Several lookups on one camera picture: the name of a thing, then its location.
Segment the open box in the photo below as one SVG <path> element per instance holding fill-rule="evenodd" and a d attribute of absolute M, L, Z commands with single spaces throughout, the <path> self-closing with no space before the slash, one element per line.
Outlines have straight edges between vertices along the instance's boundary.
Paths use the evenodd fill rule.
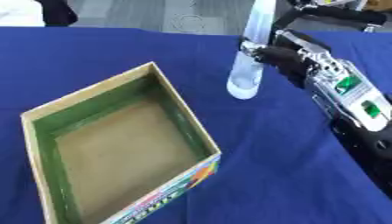
<path fill-rule="evenodd" d="M 216 172 L 221 152 L 154 63 L 22 114 L 50 224 L 136 223 Z"/>

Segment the blue fabric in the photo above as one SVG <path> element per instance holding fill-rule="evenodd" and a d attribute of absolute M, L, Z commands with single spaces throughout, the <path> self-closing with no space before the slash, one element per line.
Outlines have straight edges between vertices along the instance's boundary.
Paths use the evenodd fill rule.
<path fill-rule="evenodd" d="M 268 67 L 249 101 L 226 90 L 236 37 L 133 29 L 0 29 L 0 223 L 43 223 L 19 115 L 154 60 L 223 151 L 219 172 L 148 223 L 390 224 L 392 203 L 309 95 Z M 392 34 L 315 32 L 392 92 Z"/>

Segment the wire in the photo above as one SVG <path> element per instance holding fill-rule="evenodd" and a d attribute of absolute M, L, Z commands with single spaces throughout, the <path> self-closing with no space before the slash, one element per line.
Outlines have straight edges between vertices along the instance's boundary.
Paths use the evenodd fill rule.
<path fill-rule="evenodd" d="M 185 26 L 184 26 L 184 21 L 185 21 L 186 18 L 197 18 L 200 21 L 199 29 L 196 29 L 196 30 L 186 30 Z M 185 32 L 185 33 L 203 32 L 204 31 L 204 27 L 205 27 L 203 17 L 200 17 L 198 15 L 182 15 L 182 16 L 178 16 L 178 17 L 175 17 L 171 21 L 171 24 L 173 25 L 174 28 L 176 28 L 176 30 L 178 30 L 180 32 Z"/>
<path fill-rule="evenodd" d="M 190 0 L 189 7 L 193 7 L 195 5 L 196 5 L 196 0 Z M 187 18 L 196 18 L 197 20 L 199 20 L 199 29 L 187 30 L 185 28 L 185 24 L 184 24 L 184 22 Z M 204 21 L 204 18 L 201 16 L 198 16 L 198 15 L 177 16 L 171 21 L 171 25 L 176 30 L 178 30 L 179 32 L 183 32 L 183 33 L 201 33 L 204 31 L 204 28 L 206 27 L 206 23 Z"/>

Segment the robotic hand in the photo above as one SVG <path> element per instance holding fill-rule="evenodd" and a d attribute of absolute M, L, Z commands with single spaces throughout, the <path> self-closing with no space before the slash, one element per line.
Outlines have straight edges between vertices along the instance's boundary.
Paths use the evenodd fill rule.
<path fill-rule="evenodd" d="M 330 119 L 341 145 L 392 199 L 392 106 L 351 62 L 335 59 L 331 48 L 292 30 L 276 31 L 273 44 L 241 39 L 240 50 L 279 69 L 307 90 Z"/>

